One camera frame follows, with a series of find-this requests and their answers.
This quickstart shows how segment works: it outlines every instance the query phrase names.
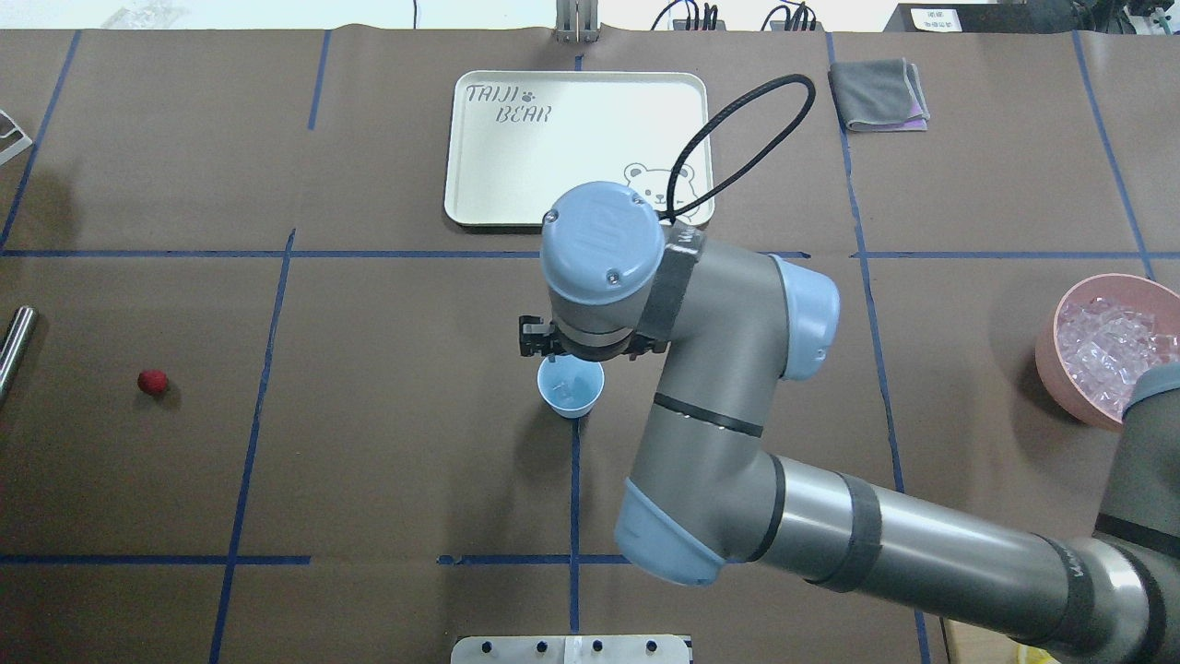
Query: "gray cloth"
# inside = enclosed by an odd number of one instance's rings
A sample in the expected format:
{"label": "gray cloth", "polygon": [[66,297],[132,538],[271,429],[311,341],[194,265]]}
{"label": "gray cloth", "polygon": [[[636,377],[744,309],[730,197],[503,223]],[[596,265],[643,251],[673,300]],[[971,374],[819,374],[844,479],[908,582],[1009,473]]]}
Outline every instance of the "gray cloth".
{"label": "gray cloth", "polygon": [[833,63],[830,78],[848,131],[926,130],[930,111],[918,66],[904,58]]}

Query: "blue tape line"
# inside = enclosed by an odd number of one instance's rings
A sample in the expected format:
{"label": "blue tape line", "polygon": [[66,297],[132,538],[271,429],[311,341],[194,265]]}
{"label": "blue tape line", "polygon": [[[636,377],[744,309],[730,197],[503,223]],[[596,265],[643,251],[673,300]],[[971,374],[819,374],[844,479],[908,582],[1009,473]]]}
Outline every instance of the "blue tape line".
{"label": "blue tape line", "polygon": [[[274,249],[2,249],[0,257],[22,258],[281,258]],[[540,251],[448,251],[393,249],[295,249],[295,258],[537,258]]]}
{"label": "blue tape line", "polygon": [[323,46],[320,46],[320,68],[315,74],[315,92],[312,94],[312,112],[307,116],[307,130],[315,130],[315,118],[320,113],[320,93],[323,91],[323,70],[328,66],[328,44],[332,42],[332,31],[323,31]]}
{"label": "blue tape line", "polygon": [[221,658],[221,642],[225,633],[225,617],[229,613],[230,591],[234,586],[234,567],[237,565],[237,548],[242,540],[242,522],[245,520],[245,501],[250,494],[250,475],[254,473],[254,458],[258,449],[258,429],[262,421],[262,406],[267,399],[267,387],[270,383],[270,363],[275,355],[275,334],[278,330],[278,316],[283,310],[283,297],[287,294],[287,274],[291,264],[291,246],[295,244],[295,230],[287,237],[283,250],[283,265],[278,271],[278,288],[275,291],[275,308],[270,313],[270,334],[267,337],[267,354],[262,361],[262,376],[258,380],[258,397],[254,402],[254,422],[250,425],[250,442],[245,448],[245,465],[242,468],[242,487],[237,494],[237,511],[234,514],[234,531],[229,539],[229,555],[225,561],[225,576],[222,579],[221,601],[217,604],[217,622],[214,624],[214,638],[209,649],[209,664],[217,664]]}
{"label": "blue tape line", "polygon": [[0,565],[224,565],[224,555],[0,555]]}
{"label": "blue tape line", "polygon": [[275,250],[152,250],[152,249],[5,249],[4,257],[22,258],[280,258]]}
{"label": "blue tape line", "polygon": [[70,40],[70,50],[66,51],[66,59],[61,63],[61,71],[58,72],[58,83],[53,86],[53,94],[45,106],[45,116],[41,118],[41,126],[37,127],[37,138],[28,151],[28,160],[25,162],[25,172],[17,184],[17,192],[12,197],[12,205],[8,208],[8,218],[4,222],[4,230],[0,231],[0,249],[8,242],[8,234],[12,232],[12,224],[17,221],[17,211],[20,210],[20,202],[25,198],[25,188],[28,185],[28,176],[33,172],[33,164],[37,163],[37,155],[41,151],[41,142],[50,129],[50,120],[53,119],[53,109],[58,106],[58,98],[61,96],[61,87],[66,83],[66,74],[70,73],[70,65],[73,63],[74,53],[78,52],[78,41],[81,39],[81,31],[76,29],[73,39]]}
{"label": "blue tape line", "polygon": [[240,555],[237,557],[238,565],[264,565],[264,566],[283,566],[283,565],[310,565],[310,555]]}
{"label": "blue tape line", "polygon": [[920,611],[914,611],[913,622],[918,625],[918,655],[922,657],[922,664],[930,664],[930,636],[926,633],[926,617]]}
{"label": "blue tape line", "polygon": [[569,565],[570,557],[565,554],[537,554],[537,555],[460,555],[453,558],[440,555],[439,565],[459,567],[477,565]]}
{"label": "blue tape line", "polygon": [[[832,33],[827,37],[828,64],[835,64],[835,42]],[[848,146],[848,133],[840,124],[840,147],[844,151],[844,175],[848,186],[848,204],[852,206],[852,217],[856,221],[857,255],[860,258],[860,278],[864,282],[865,301],[868,304],[868,330],[873,338],[873,357],[877,361],[877,382],[880,387],[881,400],[885,402],[885,425],[889,429],[890,455],[893,460],[893,487],[905,493],[905,481],[902,476],[902,455],[897,449],[897,430],[893,426],[893,403],[889,396],[889,379],[885,376],[885,354],[881,350],[880,328],[877,323],[877,302],[873,300],[872,278],[868,274],[868,249],[865,246],[865,229],[860,222],[860,203],[857,200],[857,191],[852,186],[852,150]]]}
{"label": "blue tape line", "polygon": [[1138,258],[1138,251],[857,251],[851,257],[874,258]]}
{"label": "blue tape line", "polygon": [[297,258],[537,258],[540,251],[332,250],[293,251]]}
{"label": "blue tape line", "polygon": [[581,547],[581,526],[578,524],[582,515],[582,435],[579,432],[582,419],[575,420],[571,426],[573,440],[570,446],[570,633],[578,633],[578,573],[581,561],[578,560],[578,548]]}
{"label": "blue tape line", "polygon": [[578,563],[582,565],[630,565],[631,561],[617,553],[588,553],[579,554]]}
{"label": "blue tape line", "polygon": [[1119,159],[1114,156],[1110,146],[1110,138],[1106,132],[1106,123],[1102,120],[1102,111],[1099,110],[1099,100],[1094,94],[1094,86],[1090,84],[1090,71],[1086,66],[1086,53],[1082,48],[1081,33],[1076,29],[1074,35],[1074,53],[1077,55],[1077,68],[1082,73],[1082,84],[1086,86],[1086,97],[1090,101],[1090,111],[1094,113],[1094,124],[1099,127],[1099,137],[1102,139],[1102,149],[1107,152],[1107,162],[1110,164],[1110,172],[1114,173],[1114,184],[1119,188],[1119,197],[1122,198],[1122,209],[1127,212],[1127,222],[1130,223],[1130,232],[1135,236],[1135,245],[1139,246],[1139,256],[1143,261],[1143,271],[1152,281],[1155,280],[1155,270],[1152,269],[1152,261],[1147,257],[1147,244],[1143,243],[1143,234],[1139,230],[1139,219],[1135,218],[1135,209],[1130,205],[1130,197],[1127,195],[1127,185],[1122,180],[1122,170],[1119,167]]}
{"label": "blue tape line", "polygon": [[[0,565],[225,565],[224,555],[0,555]],[[310,555],[243,555],[238,565],[310,565]]]}

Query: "metal bracket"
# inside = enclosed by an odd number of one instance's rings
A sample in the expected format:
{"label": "metal bracket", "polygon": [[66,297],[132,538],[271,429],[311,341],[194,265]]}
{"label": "metal bracket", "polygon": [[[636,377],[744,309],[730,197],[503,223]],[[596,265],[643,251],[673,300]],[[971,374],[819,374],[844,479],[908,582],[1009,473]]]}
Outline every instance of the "metal bracket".
{"label": "metal bracket", "polygon": [[451,664],[691,664],[693,642],[671,635],[467,637]]}
{"label": "metal bracket", "polygon": [[17,120],[0,110],[0,164],[15,157],[32,144],[33,139],[17,125]]}
{"label": "metal bracket", "polygon": [[558,41],[598,41],[598,0],[557,0]]}
{"label": "metal bracket", "polygon": [[[553,322],[545,322],[539,315],[522,315],[517,317],[518,338],[520,342],[520,357],[559,356],[573,351],[582,360],[591,362],[604,362],[618,355],[624,355],[629,360],[635,360],[645,354],[662,354],[668,350],[668,342],[663,340],[651,340],[631,331],[630,335],[612,344],[610,348],[591,349],[578,347],[572,340],[562,341],[562,331]],[[566,344],[581,348],[566,348]],[[605,354],[603,357],[592,357],[595,351]]]}

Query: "sticker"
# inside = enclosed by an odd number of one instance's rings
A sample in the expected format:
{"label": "sticker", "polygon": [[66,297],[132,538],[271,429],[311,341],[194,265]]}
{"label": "sticker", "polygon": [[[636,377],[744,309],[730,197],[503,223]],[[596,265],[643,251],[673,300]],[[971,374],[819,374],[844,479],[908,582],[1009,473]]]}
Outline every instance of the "sticker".
{"label": "sticker", "polygon": [[963,26],[958,22],[958,12],[955,9],[918,9],[911,8],[913,27],[926,32],[963,32]]}

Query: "white plate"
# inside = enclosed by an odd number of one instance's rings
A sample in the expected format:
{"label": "white plate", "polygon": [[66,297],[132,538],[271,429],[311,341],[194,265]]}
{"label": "white plate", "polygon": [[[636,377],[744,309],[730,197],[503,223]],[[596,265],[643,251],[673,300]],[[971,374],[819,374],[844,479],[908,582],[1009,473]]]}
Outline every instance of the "white plate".
{"label": "white plate", "polygon": [[[447,215],[464,225],[540,225],[584,182],[629,185],[663,211],[669,169],[708,120],[690,73],[473,71],[454,86]],[[706,139],[676,183],[676,206],[713,188]],[[686,215],[713,216],[713,200]]]}

